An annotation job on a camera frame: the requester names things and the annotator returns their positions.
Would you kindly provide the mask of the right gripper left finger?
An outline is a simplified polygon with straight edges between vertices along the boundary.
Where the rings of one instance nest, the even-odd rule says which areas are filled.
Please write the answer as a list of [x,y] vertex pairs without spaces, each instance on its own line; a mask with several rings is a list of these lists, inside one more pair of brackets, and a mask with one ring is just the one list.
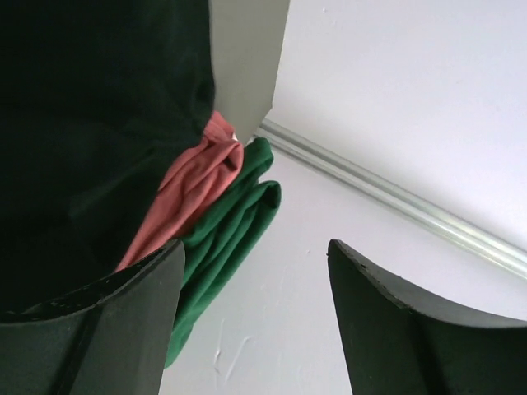
[[184,276],[174,239],[58,298],[1,312],[3,394],[157,394]]

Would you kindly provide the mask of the black t shirt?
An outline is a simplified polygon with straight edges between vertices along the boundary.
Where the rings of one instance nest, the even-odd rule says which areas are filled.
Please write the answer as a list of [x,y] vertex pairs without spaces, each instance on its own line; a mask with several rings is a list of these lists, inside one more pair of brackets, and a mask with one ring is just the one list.
[[2,2],[2,311],[112,272],[213,101],[206,1]]

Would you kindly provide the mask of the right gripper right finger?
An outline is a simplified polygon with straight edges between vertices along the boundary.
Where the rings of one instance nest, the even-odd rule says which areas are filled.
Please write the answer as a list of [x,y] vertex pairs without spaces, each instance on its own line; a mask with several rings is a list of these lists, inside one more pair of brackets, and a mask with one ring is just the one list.
[[328,246],[338,327],[355,394],[524,394],[526,323],[458,304]]

